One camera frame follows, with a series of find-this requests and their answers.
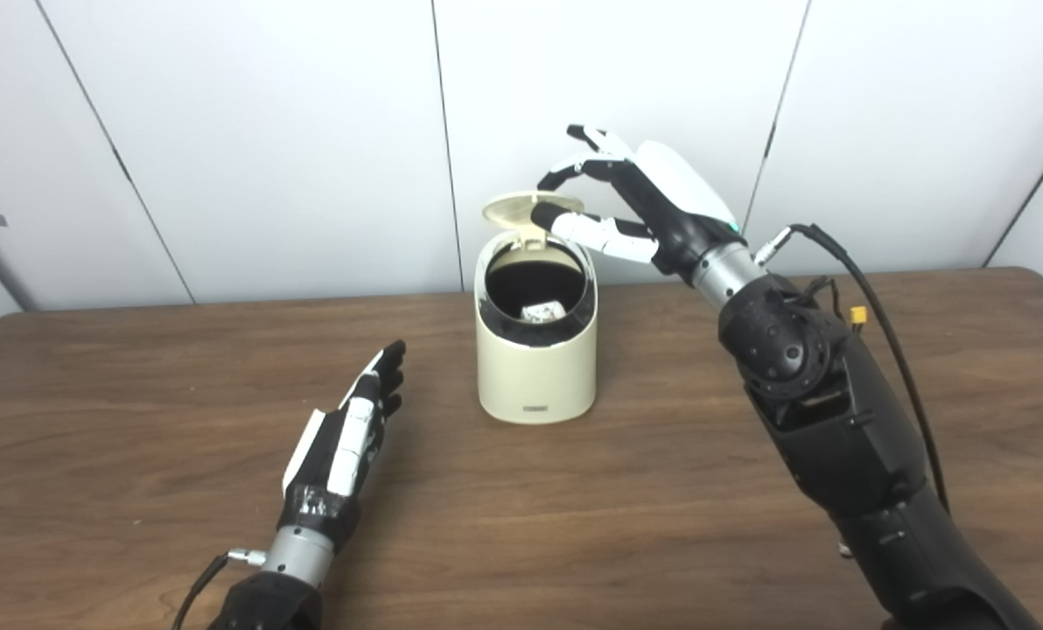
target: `black fingertip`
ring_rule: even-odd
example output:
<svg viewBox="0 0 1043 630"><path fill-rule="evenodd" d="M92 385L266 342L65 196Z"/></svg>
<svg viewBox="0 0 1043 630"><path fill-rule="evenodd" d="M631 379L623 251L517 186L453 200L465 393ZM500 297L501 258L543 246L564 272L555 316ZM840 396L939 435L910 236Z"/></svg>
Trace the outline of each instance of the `black fingertip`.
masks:
<svg viewBox="0 0 1043 630"><path fill-rule="evenodd" d="M355 383L355 390L350 392L351 398L380 399L382 398L382 379L374 374L362 374Z"/></svg>
<svg viewBox="0 0 1043 630"><path fill-rule="evenodd" d="M382 410L385 411L385 417L389 418L389 416L393 415L394 412L401 410L402 403L403 399L398 393L394 393L393 395L390 395L389 398L386 398L385 404L382 406Z"/></svg>
<svg viewBox="0 0 1043 630"><path fill-rule="evenodd" d="M382 350L382 359L378 360L378 365L373 366L373 371L385 374L396 370L405 359L405 340L397 339L393 343L385 346Z"/></svg>
<svg viewBox="0 0 1043 630"><path fill-rule="evenodd" d="M553 222L568 212L573 211L558 207L556 203L540 202L530 211L530 220L533 220L533 224L542 231L549 232L553 228Z"/></svg>
<svg viewBox="0 0 1043 630"><path fill-rule="evenodd" d="M390 395L393 391L397 390L397 387L405 383L405 372L397 370L396 372L385 374L382 378L382 395Z"/></svg>
<svg viewBox="0 0 1043 630"><path fill-rule="evenodd" d="M396 356L405 355L405 339L397 339L393 343L385 346L385 354L393 354Z"/></svg>

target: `cream trash can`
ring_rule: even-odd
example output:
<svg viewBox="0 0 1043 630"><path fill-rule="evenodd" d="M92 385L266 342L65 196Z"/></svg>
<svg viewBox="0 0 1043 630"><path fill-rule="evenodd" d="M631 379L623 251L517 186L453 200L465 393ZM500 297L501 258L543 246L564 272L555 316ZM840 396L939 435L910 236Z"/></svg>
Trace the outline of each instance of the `cream trash can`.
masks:
<svg viewBox="0 0 1043 630"><path fill-rule="evenodd" d="M595 402L595 267L584 248L530 222L538 202L583 211L580 199L544 191L491 199L483 218L507 231L475 269L479 402L526 426L573 419Z"/></svg>

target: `robotic hand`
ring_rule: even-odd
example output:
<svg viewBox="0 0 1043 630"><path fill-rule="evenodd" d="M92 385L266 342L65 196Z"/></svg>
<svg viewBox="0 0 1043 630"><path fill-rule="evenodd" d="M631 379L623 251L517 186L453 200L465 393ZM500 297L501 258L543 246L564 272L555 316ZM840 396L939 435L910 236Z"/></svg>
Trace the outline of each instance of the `robotic hand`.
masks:
<svg viewBox="0 0 1043 630"><path fill-rule="evenodd" d="M285 470L285 507L269 553L231 550L216 558L183 602L173 630L227 557L261 571L231 587L211 630L320 630L318 589L358 526L362 482L382 447L386 420L401 407L396 390L405 380L403 359L405 342L389 344L362 370L337 410L312 413Z"/></svg>
<svg viewBox="0 0 1043 630"><path fill-rule="evenodd" d="M893 615L884 627L1039 630L926 483L929 442L860 336L821 311L812 291L763 268L801 232L860 280L843 247L816 225L793 225L752 256L726 204L672 149L649 141L631 151L613 135L580 125L568 135L593 152L555 166L538 188L555 190L581 174L608 181L644 224L574 215L554 203L535 204L530 218L561 239L678 274L719 310L720 342L754 410L799 489L828 513L846 554ZM862 288L894 339L870 287ZM909 370L903 377L913 388Z"/></svg>

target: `metal cylinder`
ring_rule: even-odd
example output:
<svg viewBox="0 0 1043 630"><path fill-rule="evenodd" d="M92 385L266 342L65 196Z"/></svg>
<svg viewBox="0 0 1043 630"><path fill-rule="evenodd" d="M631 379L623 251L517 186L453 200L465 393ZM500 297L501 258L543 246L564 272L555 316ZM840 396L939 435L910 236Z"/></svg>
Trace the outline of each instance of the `metal cylinder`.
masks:
<svg viewBox="0 0 1043 630"><path fill-rule="evenodd" d="M767 271L751 260L742 243L715 247L701 258L693 272L693 286L720 311L743 287L761 278Z"/></svg>
<svg viewBox="0 0 1043 630"><path fill-rule="evenodd" d="M333 559L334 543L326 535L289 525L277 530L261 570L290 575L318 589Z"/></svg>

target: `wood grain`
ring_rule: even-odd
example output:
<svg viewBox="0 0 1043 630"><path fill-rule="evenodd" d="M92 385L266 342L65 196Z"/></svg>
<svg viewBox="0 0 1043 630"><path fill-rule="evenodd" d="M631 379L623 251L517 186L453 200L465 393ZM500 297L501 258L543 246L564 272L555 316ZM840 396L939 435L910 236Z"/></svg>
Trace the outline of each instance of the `wood grain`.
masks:
<svg viewBox="0 0 1043 630"><path fill-rule="evenodd" d="M1043 280L874 284L959 525L1043 622ZM0 319L0 629L168 627L211 556L269 543L310 410L397 336L406 407L325 587L326 627L878 627L742 397L710 308L678 285L605 287L601 304L601 393L554 427L482 412L470 295ZM880 331L866 336L896 377ZM189 627L246 571L226 568Z"/></svg>

